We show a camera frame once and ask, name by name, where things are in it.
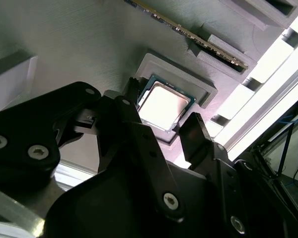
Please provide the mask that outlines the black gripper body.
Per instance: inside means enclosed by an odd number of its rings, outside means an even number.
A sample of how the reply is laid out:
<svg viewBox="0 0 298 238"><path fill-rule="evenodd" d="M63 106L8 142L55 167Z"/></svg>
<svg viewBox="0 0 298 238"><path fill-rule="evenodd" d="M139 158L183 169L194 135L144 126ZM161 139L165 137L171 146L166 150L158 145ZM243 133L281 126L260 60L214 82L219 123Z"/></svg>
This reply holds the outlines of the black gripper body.
<svg viewBox="0 0 298 238"><path fill-rule="evenodd" d="M215 199L202 175L168 164L160 150L140 150L61 195L43 236L208 238L221 226Z"/></svg>

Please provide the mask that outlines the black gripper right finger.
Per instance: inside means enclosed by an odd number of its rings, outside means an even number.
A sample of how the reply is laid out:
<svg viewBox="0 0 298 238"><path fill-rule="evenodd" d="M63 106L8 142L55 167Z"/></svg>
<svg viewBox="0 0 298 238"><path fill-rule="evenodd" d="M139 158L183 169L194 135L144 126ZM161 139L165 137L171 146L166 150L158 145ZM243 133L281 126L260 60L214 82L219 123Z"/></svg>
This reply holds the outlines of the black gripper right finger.
<svg viewBox="0 0 298 238"><path fill-rule="evenodd" d="M284 220L261 189L263 178L248 161L232 162L213 142L199 113L179 129L190 170L205 176L208 224L227 238L283 238Z"/></svg>

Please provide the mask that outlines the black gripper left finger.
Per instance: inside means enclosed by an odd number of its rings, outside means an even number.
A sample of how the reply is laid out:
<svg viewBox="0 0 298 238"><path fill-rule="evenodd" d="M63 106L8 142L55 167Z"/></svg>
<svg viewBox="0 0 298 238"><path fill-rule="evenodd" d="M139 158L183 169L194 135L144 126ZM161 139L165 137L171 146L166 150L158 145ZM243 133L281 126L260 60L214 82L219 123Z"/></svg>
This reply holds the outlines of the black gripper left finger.
<svg viewBox="0 0 298 238"><path fill-rule="evenodd" d="M0 188L33 191L46 186L60 162L60 148L97 138L100 172L120 155L160 150L136 109L139 84L128 81L121 96L101 96L75 82L0 112Z"/></svg>

